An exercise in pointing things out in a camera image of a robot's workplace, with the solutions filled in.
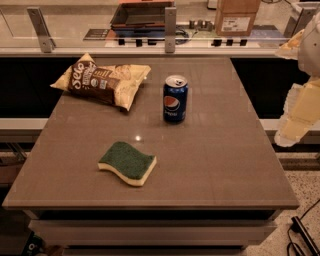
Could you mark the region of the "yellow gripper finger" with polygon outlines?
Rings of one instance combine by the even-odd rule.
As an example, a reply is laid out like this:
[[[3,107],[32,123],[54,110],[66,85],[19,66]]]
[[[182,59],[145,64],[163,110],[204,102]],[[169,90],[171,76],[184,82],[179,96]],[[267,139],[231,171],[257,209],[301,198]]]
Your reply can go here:
[[[291,147],[320,120],[320,78],[311,77],[304,85],[294,83],[283,110],[274,141],[278,146]]]
[[[300,44],[302,41],[304,29],[297,32],[286,43],[281,45],[276,51],[275,55],[284,59],[301,60],[302,53],[300,51]]]

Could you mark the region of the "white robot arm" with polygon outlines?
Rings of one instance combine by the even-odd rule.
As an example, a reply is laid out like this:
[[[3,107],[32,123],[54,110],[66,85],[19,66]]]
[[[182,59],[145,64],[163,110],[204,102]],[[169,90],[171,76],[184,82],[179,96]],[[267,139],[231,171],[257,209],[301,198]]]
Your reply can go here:
[[[310,76],[303,85],[294,83],[288,91],[274,140],[291,147],[320,120],[320,13],[283,44],[275,55],[298,61],[298,68]]]

